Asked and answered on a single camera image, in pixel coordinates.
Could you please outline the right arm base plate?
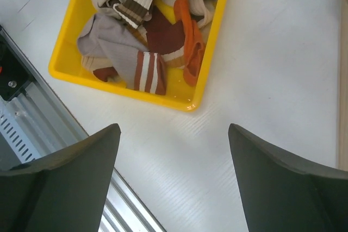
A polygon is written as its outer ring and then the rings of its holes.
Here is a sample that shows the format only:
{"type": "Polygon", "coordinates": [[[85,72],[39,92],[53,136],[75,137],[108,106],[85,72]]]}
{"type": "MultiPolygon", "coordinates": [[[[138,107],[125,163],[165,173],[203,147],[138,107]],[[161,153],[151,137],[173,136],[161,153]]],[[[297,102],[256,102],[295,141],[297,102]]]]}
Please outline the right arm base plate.
{"type": "Polygon", "coordinates": [[[1,98],[6,102],[11,101],[24,93],[25,88],[34,81],[35,78],[1,27],[1,98]]]}

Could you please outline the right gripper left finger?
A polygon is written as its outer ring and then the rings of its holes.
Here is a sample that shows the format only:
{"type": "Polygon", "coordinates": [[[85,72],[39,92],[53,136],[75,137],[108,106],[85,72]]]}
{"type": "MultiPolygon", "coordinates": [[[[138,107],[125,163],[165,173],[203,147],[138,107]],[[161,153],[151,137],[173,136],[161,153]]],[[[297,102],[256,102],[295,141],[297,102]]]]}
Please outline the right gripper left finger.
{"type": "Polygon", "coordinates": [[[118,124],[1,172],[1,231],[98,231],[120,142],[118,124]]]}

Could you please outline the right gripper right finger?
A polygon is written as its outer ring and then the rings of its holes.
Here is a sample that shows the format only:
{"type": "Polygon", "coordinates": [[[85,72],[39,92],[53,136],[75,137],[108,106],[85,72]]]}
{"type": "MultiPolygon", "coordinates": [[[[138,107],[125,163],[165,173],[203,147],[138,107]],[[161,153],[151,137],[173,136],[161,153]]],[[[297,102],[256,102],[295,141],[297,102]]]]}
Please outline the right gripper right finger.
{"type": "Polygon", "coordinates": [[[347,172],[302,158],[237,124],[228,130],[249,231],[347,231],[347,172]]]}

